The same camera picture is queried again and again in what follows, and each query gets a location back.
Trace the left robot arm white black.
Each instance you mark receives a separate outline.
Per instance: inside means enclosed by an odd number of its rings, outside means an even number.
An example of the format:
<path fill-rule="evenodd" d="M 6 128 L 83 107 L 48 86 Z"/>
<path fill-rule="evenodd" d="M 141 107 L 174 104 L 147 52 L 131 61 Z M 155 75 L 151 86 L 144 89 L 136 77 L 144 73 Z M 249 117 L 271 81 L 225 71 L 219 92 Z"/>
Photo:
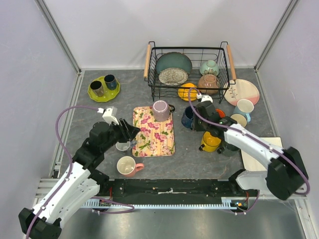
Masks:
<path fill-rule="evenodd" d="M 26 238 L 56 239 L 62 224 L 87 200 L 109 192 L 109 176 L 97 170 L 104 154 L 116 143 L 132 141 L 140 128 L 125 119 L 118 124 L 97 122 L 71 158 L 68 169 L 57 184 L 33 209 L 23 208 L 18 215 Z"/>

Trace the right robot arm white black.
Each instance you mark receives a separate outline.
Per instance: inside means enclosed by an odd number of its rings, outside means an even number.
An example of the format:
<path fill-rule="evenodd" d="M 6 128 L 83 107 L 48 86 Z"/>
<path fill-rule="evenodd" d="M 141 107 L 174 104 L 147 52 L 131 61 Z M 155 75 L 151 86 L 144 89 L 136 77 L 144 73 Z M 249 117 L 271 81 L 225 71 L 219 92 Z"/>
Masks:
<path fill-rule="evenodd" d="M 195 131 L 209 132 L 247 153 L 265 168 L 264 171 L 244 169 L 233 174 L 234 180 L 228 183 L 232 195 L 240 196 L 246 190 L 268 190 L 278 199 L 286 200 L 292 194 L 299 194 L 302 186 L 306 186 L 303 195 L 310 192 L 309 177 L 297 149 L 273 145 L 249 132 L 234 119 L 221 118 L 209 101 L 191 108 Z"/>

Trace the purple mug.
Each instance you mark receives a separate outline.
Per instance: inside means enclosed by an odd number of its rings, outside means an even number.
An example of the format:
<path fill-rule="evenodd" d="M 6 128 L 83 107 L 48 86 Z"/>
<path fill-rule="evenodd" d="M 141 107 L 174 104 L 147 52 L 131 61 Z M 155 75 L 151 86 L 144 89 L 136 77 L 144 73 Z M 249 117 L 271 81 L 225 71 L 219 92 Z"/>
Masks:
<path fill-rule="evenodd" d="M 170 114 L 175 111 L 175 106 L 168 104 L 166 101 L 158 100 L 153 103 L 152 112 L 154 119 L 163 122 L 169 119 Z"/>

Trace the dark blue mug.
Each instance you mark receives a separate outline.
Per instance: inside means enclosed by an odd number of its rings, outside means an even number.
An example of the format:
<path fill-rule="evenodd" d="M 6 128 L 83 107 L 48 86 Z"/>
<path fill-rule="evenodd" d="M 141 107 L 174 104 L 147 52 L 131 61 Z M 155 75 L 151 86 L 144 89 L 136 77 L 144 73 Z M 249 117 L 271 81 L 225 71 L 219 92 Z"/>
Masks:
<path fill-rule="evenodd" d="M 191 106 L 185 108 L 181 123 L 185 128 L 194 130 L 194 111 Z"/>

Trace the yellow mug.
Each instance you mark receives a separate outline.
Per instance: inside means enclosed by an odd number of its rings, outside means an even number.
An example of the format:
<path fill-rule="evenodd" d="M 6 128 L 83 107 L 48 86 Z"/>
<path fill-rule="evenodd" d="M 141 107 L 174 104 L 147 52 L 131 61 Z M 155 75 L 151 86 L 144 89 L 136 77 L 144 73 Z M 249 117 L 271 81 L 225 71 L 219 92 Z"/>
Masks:
<path fill-rule="evenodd" d="M 214 137 L 210 132 L 206 131 L 201 139 L 200 151 L 214 152 L 221 144 L 221 139 Z"/>

